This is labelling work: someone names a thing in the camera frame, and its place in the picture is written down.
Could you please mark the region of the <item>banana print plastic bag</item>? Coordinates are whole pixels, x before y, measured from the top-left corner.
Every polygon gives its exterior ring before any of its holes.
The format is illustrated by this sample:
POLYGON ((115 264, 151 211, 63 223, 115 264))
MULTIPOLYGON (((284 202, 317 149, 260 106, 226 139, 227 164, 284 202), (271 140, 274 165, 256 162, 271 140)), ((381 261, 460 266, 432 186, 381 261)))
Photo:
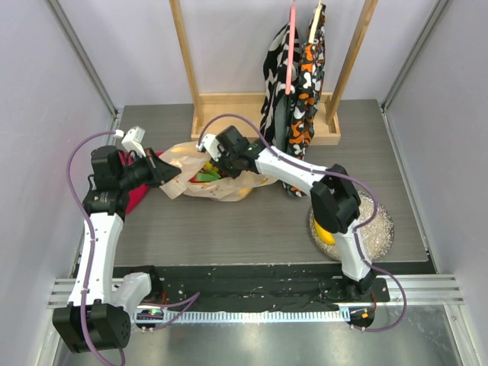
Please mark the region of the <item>banana print plastic bag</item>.
POLYGON ((255 174, 254 172, 243 172, 235 179, 221 178, 209 182, 191 181, 210 161, 208 153, 196 150, 196 142, 174 145, 159 158, 163 162, 181 169, 180 175, 160 187, 170 199, 176 199, 184 194, 191 197, 210 198, 215 201, 241 201, 254 188, 272 185, 277 181, 270 175, 255 174))

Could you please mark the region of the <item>fake yellow banana bunch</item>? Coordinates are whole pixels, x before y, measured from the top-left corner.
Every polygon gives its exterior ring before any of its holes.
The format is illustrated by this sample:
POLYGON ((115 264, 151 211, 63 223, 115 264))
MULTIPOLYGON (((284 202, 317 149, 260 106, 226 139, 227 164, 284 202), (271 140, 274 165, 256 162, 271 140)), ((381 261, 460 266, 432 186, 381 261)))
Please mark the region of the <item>fake yellow banana bunch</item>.
POLYGON ((312 218, 313 218, 313 224, 312 224, 313 236, 316 242, 319 245, 334 246, 336 244, 334 236, 319 225, 314 215, 312 216, 312 218))

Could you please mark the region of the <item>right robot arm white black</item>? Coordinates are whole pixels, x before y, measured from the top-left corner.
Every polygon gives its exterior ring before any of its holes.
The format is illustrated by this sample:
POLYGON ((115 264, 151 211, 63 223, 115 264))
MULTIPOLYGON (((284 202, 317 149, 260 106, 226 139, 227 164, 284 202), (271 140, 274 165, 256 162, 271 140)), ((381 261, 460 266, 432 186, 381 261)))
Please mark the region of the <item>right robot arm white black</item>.
POLYGON ((231 178, 254 172, 276 178, 307 195, 312 205, 312 231, 322 242, 339 250, 345 294, 360 301, 371 293, 376 274, 359 231, 361 199, 342 166, 327 168, 306 163, 264 140, 249 141, 234 126, 217 135, 205 134, 199 148, 206 150, 231 178))

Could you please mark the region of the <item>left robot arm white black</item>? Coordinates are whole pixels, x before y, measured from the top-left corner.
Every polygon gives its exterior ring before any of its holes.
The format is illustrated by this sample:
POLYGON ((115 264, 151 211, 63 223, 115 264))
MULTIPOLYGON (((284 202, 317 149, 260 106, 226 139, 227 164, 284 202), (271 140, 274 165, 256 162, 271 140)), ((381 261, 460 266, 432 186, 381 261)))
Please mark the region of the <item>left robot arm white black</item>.
POLYGON ((143 185, 158 188, 180 175, 181 169, 162 161, 150 148, 130 163, 122 157, 116 146, 91 152, 93 173, 82 202, 85 239, 79 271, 66 306, 53 312, 53 325, 73 353, 87 352, 91 345, 99 351, 125 348, 137 306, 162 299, 163 285, 152 265, 132 268, 114 288, 114 260, 130 192, 143 185))

